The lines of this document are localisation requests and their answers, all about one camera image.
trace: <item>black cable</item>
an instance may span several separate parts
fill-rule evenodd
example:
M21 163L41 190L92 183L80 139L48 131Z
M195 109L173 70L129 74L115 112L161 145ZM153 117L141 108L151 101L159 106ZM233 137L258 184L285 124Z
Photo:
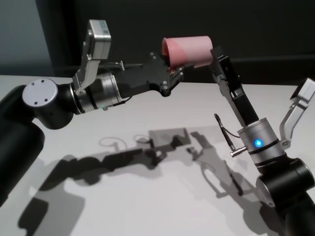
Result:
M230 131L228 131L224 126L223 126L223 129L224 129L227 133L229 133L230 135L232 135L233 137L238 138L238 139L241 138L240 136L237 136L237 135L235 135L235 134L232 134L232 133L231 133Z
M113 107L116 107L116 106L119 106L119 105L125 104L125 103L126 103L126 102L128 102L131 98L132 98L132 96L131 96L131 97L129 97L128 99L124 100L124 101L121 101L121 102L119 102L119 103L114 104L114 105L113 105Z

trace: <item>white table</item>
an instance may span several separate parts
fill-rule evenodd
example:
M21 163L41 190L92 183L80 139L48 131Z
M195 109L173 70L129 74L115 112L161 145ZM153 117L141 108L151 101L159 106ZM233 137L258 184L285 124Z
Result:
M1 76L0 99L35 79ZM259 117L267 117L279 135L295 87L244 88ZM28 229L30 236L278 235L259 213L261 203L253 190L258 171L247 153L230 157L214 113L230 131L241 128L216 84L181 83L168 98L151 91L106 112L75 116L61 130L48 130L35 120L46 136L44 149L0 208L0 234L25 236ZM314 116L312 102L288 150L313 173ZM241 146L240 140L233 141ZM200 155L197 161L188 148ZM148 157L153 150L166 155L155 168ZM113 155L117 152L124 155ZM111 171L130 158L127 166ZM60 180L38 191L52 170ZM315 198L314 190L309 194Z

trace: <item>pink cup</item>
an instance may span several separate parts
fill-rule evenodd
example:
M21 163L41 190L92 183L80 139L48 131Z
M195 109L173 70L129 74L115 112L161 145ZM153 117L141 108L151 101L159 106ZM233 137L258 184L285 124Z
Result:
M171 69L187 63L192 63L195 67L211 64L212 48L208 36L164 38L162 41L162 54L169 57Z

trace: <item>blue led light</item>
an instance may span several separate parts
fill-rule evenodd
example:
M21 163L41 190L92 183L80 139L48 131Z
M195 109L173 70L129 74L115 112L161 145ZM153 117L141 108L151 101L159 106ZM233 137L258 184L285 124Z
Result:
M264 145L264 142L261 139L256 139L255 140L255 146L257 148L261 148Z

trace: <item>screw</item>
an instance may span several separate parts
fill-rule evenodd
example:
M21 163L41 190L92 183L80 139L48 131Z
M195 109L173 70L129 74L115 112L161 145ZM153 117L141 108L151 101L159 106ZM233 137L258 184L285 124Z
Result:
M282 145L283 145L284 147L288 148L288 147L290 146L290 143L289 143L288 141L284 141L284 142L282 143Z

